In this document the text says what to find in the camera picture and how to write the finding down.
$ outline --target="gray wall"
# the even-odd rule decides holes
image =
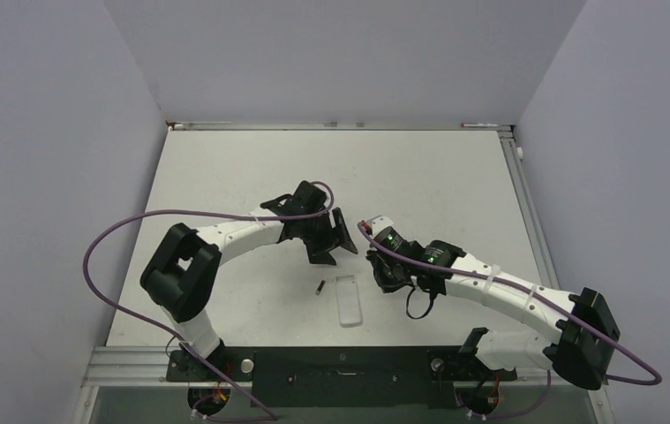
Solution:
[[[111,315],[82,254],[144,208],[164,128],[101,2],[0,2],[0,422],[70,419]],[[110,295],[134,236],[94,258]]]
[[[516,123],[584,0],[106,0],[169,120]]]
[[[670,422],[670,2],[588,1],[517,136],[561,285],[602,291],[665,377],[614,382],[616,417]]]

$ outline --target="bolt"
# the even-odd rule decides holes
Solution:
[[[249,374],[254,369],[253,360],[242,360],[241,361],[241,372],[244,374]]]
[[[435,358],[434,360],[431,361],[431,369],[434,372],[438,372],[443,366],[444,366],[444,360],[441,358]]]

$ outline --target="white work surface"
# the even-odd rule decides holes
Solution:
[[[208,310],[226,345],[459,345],[475,327],[525,328],[465,299],[439,296],[423,320],[405,316],[408,289],[383,294],[356,223],[390,217],[407,239],[441,239],[511,274],[540,282],[498,134],[493,131],[169,132],[147,210],[187,208],[247,214],[263,201],[321,180],[335,192],[358,255],[336,249],[336,267],[308,263],[303,243],[264,246],[223,265]],[[158,216],[142,223],[119,302],[160,322],[139,286],[147,261],[174,223],[219,220]],[[335,278],[353,275],[363,323],[342,328]],[[327,280],[320,296],[319,282]],[[422,314],[427,296],[410,303]],[[117,312],[108,346],[163,346],[169,335]]]

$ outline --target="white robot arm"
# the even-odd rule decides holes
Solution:
[[[184,340],[206,358],[222,344],[205,308],[223,263],[257,247],[293,238],[304,241],[313,264],[335,265],[329,252],[338,246],[358,253],[339,208],[332,209],[335,225],[331,225],[326,199],[323,191],[303,181],[292,195],[284,194],[254,209],[253,221],[228,221],[196,230],[178,223],[156,249],[140,285]]]
[[[428,292],[431,303],[420,318],[430,312],[439,294],[474,300],[490,307],[531,330],[500,333],[476,329],[468,340],[472,338],[475,357],[488,370],[554,369],[579,387],[599,388],[613,347],[600,343],[588,331],[569,322],[567,316],[539,301],[534,293],[543,295],[548,303],[582,318],[617,341],[620,331],[602,296],[590,289],[576,295],[525,281],[440,240],[423,247],[403,238],[393,225],[385,216],[359,225],[361,231],[370,233],[366,236],[374,248],[367,252],[366,258],[373,265],[374,279],[385,293],[405,286],[413,291]],[[446,269],[454,272],[442,272]],[[515,287],[499,282],[510,282]]]

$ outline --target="red wire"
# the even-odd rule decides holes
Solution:
[[[498,391],[499,385],[501,385],[501,373],[496,374],[496,385],[495,387],[493,387],[493,391],[491,391],[491,394],[488,395],[489,398],[493,396],[493,393],[496,393]]]
[[[230,376],[232,371],[233,371],[233,369],[231,368],[230,363],[229,362],[226,363],[225,364],[225,374]],[[219,398],[220,397],[220,394],[221,394],[220,383],[221,382],[222,382],[222,380],[218,380],[217,385],[213,389],[213,398]]]

